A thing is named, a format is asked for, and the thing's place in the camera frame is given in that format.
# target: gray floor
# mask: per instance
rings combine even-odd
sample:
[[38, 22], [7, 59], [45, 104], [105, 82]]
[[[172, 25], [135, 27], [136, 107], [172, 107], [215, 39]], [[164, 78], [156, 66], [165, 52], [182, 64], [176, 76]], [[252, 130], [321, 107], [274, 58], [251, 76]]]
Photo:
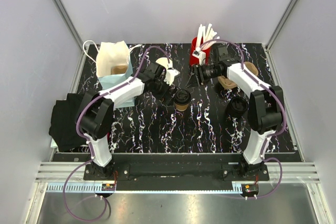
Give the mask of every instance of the gray floor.
[[[261, 194], [270, 185], [261, 185]], [[81, 218], [94, 218], [103, 209], [96, 198], [75, 206], [88, 194], [67, 194], [68, 206]], [[283, 184], [266, 199], [236, 200], [220, 195], [114, 194], [108, 213], [95, 223], [317, 223], [308, 191], [302, 184]], [[39, 224], [82, 223], [66, 213], [61, 193], [47, 193]]]

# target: purple cable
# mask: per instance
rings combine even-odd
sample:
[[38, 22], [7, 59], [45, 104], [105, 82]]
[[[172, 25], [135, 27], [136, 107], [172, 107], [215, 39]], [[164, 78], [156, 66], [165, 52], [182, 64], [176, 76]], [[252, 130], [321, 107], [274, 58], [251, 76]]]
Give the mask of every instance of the purple cable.
[[138, 74], [139, 74], [139, 72], [140, 72], [140, 70], [141, 70], [141, 68], [142, 68], [142, 65], [143, 65], [143, 62], [144, 62], [144, 60], [145, 60], [145, 56], [146, 56], [146, 54], [147, 54], [147, 53], [149, 52], [149, 50], [152, 49], [152, 48], [156, 48], [156, 49], [161, 50], [161, 51], [165, 54], [165, 56], [167, 57], [168, 63], [170, 63], [169, 55], [168, 55], [167, 52], [164, 51], [162, 48], [160, 48], [160, 47], [158, 47], [158, 46], [151, 46], [151, 47], [147, 48], [146, 51], [145, 51], [145, 53], [142, 55], [142, 59], [141, 59], [141, 61], [140, 61], [140, 64], [139, 64], [138, 69], [136, 70], [136, 72], [135, 72], [135, 74], [134, 74], [134, 77], [133, 77], [129, 82], [125, 82], [124, 84], [115, 87], [114, 89], [110, 90], [109, 92], [106, 92], [106, 93], [101, 94], [101, 95], [97, 96], [96, 98], [94, 98], [94, 99], [93, 99], [91, 102], [89, 102], [89, 104], [83, 109], [83, 111], [80, 113], [80, 115], [79, 115], [79, 117], [78, 117], [78, 120], [77, 120], [77, 123], [76, 123], [76, 132], [77, 132], [77, 134], [78, 134], [79, 136], [81, 136], [81, 137], [83, 137], [83, 138], [85, 138], [85, 139], [87, 140], [88, 145], [89, 145], [89, 149], [90, 149], [90, 152], [91, 152], [91, 159], [90, 159], [89, 161], [87, 161], [87, 162], [81, 164], [81, 165], [78, 166], [76, 169], [74, 169], [74, 170], [70, 173], [70, 175], [68, 176], [68, 178], [66, 179], [66, 181], [65, 181], [65, 183], [64, 183], [64, 187], [63, 187], [63, 201], [64, 201], [65, 208], [67, 209], [68, 213], [69, 213], [71, 216], [73, 216], [75, 219], [77, 219], [77, 220], [81, 220], [81, 221], [85, 221], [85, 222], [94, 222], [94, 221], [96, 221], [96, 220], [99, 220], [99, 219], [103, 216], [103, 214], [105, 213], [106, 208], [107, 208], [107, 204], [108, 204], [107, 200], [106, 200], [105, 198], [103, 198], [104, 201], [105, 201], [105, 207], [104, 207], [104, 210], [103, 210], [103, 212], [101, 213], [100, 216], [98, 216], [98, 217], [96, 217], [96, 218], [94, 218], [94, 219], [92, 219], [92, 220], [86, 220], [86, 219], [82, 219], [82, 218], [77, 217], [76, 215], [74, 215], [74, 214], [71, 212], [71, 210], [69, 209], [69, 207], [68, 207], [68, 205], [67, 205], [67, 201], [66, 201], [66, 198], [65, 198], [65, 188], [66, 188], [66, 185], [67, 185], [67, 183], [68, 183], [70, 177], [75, 173], [75, 171], [77, 171], [77, 170], [78, 170], [79, 168], [81, 168], [82, 166], [91, 163], [91, 162], [93, 161], [93, 159], [95, 158], [95, 157], [94, 157], [94, 156], [95, 156], [95, 153], [94, 153], [95, 151], [93, 150], [93, 146], [92, 146], [92, 144], [91, 144], [90, 138], [87, 137], [87, 136], [85, 136], [82, 132], [80, 132], [80, 128], [79, 128], [80, 121], [82, 120], [83, 116], [84, 116], [85, 113], [88, 111], [88, 109], [89, 109], [95, 102], [97, 102], [99, 99], [101, 99], [101, 98], [103, 98], [104, 96], [106, 96], [106, 95], [108, 95], [108, 94], [111, 94], [111, 93], [113, 93], [113, 92], [115, 92], [115, 91], [117, 91], [117, 90], [119, 90], [119, 89], [125, 87], [126, 85], [130, 84], [132, 81], [134, 81], [134, 80], [136, 79], [136, 77], [138, 76]]
[[[212, 42], [212, 41], [221, 41], [221, 42], [225, 42], [225, 43], [229, 43], [231, 45], [233, 45], [234, 47], [236, 47], [241, 55], [241, 69], [244, 71], [244, 73], [246, 73], [252, 80], [254, 80], [255, 83], [259, 84], [259, 81], [255, 78], [255, 76], [253, 74], [251, 74], [249, 71], [247, 71], [246, 69], [244, 69], [245, 67], [245, 64], [244, 64], [244, 53], [243, 51], [241, 50], [241, 48], [236, 44], [236, 43], [233, 43], [233, 42], [230, 42], [230, 41], [227, 41], [227, 40], [222, 40], [222, 39], [211, 39], [211, 40], [208, 40], [206, 42], [204, 42], [203, 44], [200, 45], [200, 47], [202, 48], [206, 43], [209, 43], [209, 42]], [[282, 165], [281, 165], [281, 162], [275, 158], [275, 157], [270, 157], [268, 159], [264, 159], [263, 158], [263, 152], [265, 150], [265, 147], [266, 147], [266, 144], [267, 144], [267, 138], [268, 137], [271, 137], [271, 136], [277, 136], [277, 135], [280, 135], [281, 133], [283, 133], [286, 129], [286, 125], [287, 125], [287, 118], [286, 118], [286, 112], [285, 112], [285, 108], [284, 106], [281, 104], [280, 100], [277, 98], [276, 95], [273, 94], [273, 92], [268, 89], [265, 85], [263, 84], [260, 84], [260, 86], [265, 89], [277, 102], [277, 104], [279, 105], [280, 107], [280, 110], [281, 110], [281, 113], [282, 113], [282, 128], [280, 131], [278, 132], [275, 132], [273, 134], [270, 134], [266, 137], [265, 141], [263, 142], [263, 145], [261, 146], [261, 150], [260, 150], [260, 155], [261, 155], [261, 159], [264, 161], [264, 162], [268, 162], [270, 160], [275, 160], [276, 162], [278, 162], [279, 166], [280, 166], [280, 178], [279, 178], [279, 182], [278, 184], [275, 186], [275, 188], [270, 191], [269, 193], [265, 194], [265, 195], [262, 195], [258, 198], [265, 198], [267, 196], [270, 196], [271, 194], [273, 194], [279, 187], [280, 183], [281, 183], [281, 180], [282, 180]]]
[[80, 217], [74, 215], [74, 214], [71, 212], [70, 208], [68, 207], [68, 205], [67, 205], [67, 201], [66, 201], [66, 197], [65, 197], [65, 189], [66, 189], [66, 186], [67, 186], [67, 184], [68, 184], [68, 182], [69, 182], [70, 177], [71, 177], [71, 176], [72, 176], [72, 175], [73, 175], [79, 168], [81, 168], [82, 166], [85, 166], [85, 165], [87, 165], [87, 164], [90, 164], [91, 162], [92, 162], [92, 159], [90, 159], [89, 161], [86, 161], [85, 163], [81, 164], [80, 166], [78, 166], [77, 168], [75, 168], [75, 169], [70, 173], [70, 175], [68, 176], [68, 178], [65, 180], [65, 183], [64, 183], [64, 186], [63, 186], [63, 192], [62, 192], [62, 194], [63, 194], [63, 202], [64, 202], [65, 209], [68, 211], [68, 213], [69, 213], [72, 217], [74, 217], [74, 218], [77, 219], [77, 220], [84, 221], [84, 222], [94, 222], [94, 221], [99, 220], [99, 219], [105, 214], [105, 212], [106, 212], [106, 208], [107, 208], [107, 204], [108, 204], [107, 199], [105, 199], [104, 197], [102, 198], [102, 199], [104, 200], [104, 202], [105, 202], [105, 207], [104, 207], [103, 212], [102, 212], [98, 217], [96, 217], [96, 218], [94, 218], [94, 219], [91, 219], [91, 220], [82, 219], [82, 218], [80, 218]]

